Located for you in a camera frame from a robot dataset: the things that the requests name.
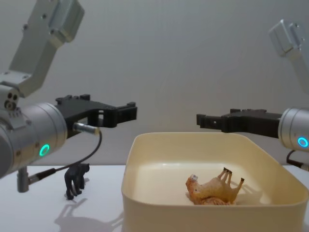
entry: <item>toy animal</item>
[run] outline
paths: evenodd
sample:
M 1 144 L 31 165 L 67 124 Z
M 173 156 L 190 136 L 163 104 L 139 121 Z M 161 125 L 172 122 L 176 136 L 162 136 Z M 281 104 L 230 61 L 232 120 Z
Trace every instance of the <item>toy animal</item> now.
M 67 187 L 67 199 L 73 200 L 72 194 L 76 197 L 78 194 L 81 194 L 82 191 L 80 189 L 84 189 L 85 180 L 84 174 L 89 172 L 90 166 L 88 164 L 80 163 L 69 167 L 66 173 L 64 174 L 64 180 L 66 182 Z
M 186 186 L 189 191 L 188 197 L 195 205 L 235 204 L 235 199 L 241 189 L 244 178 L 240 179 L 240 183 L 236 188 L 231 188 L 231 178 L 232 172 L 227 168 L 224 168 L 220 175 L 211 179 L 209 182 L 200 185 L 197 182 L 197 176 L 193 174 L 186 181 Z

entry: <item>toy animal head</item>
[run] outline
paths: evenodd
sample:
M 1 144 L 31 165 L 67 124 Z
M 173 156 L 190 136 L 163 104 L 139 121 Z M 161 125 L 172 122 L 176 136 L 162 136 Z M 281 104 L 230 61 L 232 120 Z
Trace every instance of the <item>toy animal head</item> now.
M 189 191 L 189 195 L 191 198 L 199 197 L 200 190 L 201 190 L 201 185 L 197 182 L 197 176 L 196 175 L 191 175 L 188 179 L 187 182 L 185 183 L 187 186 L 187 189 Z
M 85 173 L 89 172 L 89 170 L 90 170 L 90 165 L 89 165 L 89 163 L 82 163 L 82 164 L 81 164 L 81 167 L 82 167 L 82 170 L 83 170 Z

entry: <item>white table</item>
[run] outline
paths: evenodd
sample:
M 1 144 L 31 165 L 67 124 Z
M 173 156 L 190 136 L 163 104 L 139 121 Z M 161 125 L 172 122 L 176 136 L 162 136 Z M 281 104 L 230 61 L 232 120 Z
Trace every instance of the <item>white table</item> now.
M 50 166 L 28 167 L 29 175 Z M 309 188 L 309 172 L 285 166 Z M 16 173 L 2 180 L 0 231 L 3 232 L 121 232 L 123 205 L 121 184 L 125 166 L 91 166 L 83 193 L 67 201 L 64 172 L 16 190 Z M 309 232 L 309 206 L 304 232 Z

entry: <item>cream plastic bin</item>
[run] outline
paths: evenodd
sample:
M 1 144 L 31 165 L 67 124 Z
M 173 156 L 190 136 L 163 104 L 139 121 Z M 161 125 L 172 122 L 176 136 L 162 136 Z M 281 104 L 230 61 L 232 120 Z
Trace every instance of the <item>cream plastic bin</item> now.
M 245 179 L 235 206 L 193 205 L 185 182 L 226 167 Z M 122 183 L 125 232 L 301 232 L 308 190 L 247 137 L 149 133 L 131 148 Z

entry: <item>white backdrop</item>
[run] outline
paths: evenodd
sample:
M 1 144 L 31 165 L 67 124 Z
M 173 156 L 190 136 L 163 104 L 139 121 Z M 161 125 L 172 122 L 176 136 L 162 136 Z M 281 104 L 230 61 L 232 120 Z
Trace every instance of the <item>white backdrop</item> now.
M 21 104 L 84 93 L 115 106 L 135 101 L 138 120 L 103 129 L 103 147 L 92 164 L 125 163 L 141 133 L 205 131 L 196 125 L 199 113 L 220 116 L 230 108 L 282 113 L 308 106 L 292 66 L 277 56 L 267 34 L 282 18 L 307 23 L 307 0 L 80 2 L 85 17 L 76 39 L 59 49 L 42 89 Z M 9 67 L 34 4 L 0 2 L 0 70 Z M 287 150 L 278 140 L 248 137 L 285 161 Z M 75 161 L 96 143 L 92 135 L 76 136 L 36 164 Z

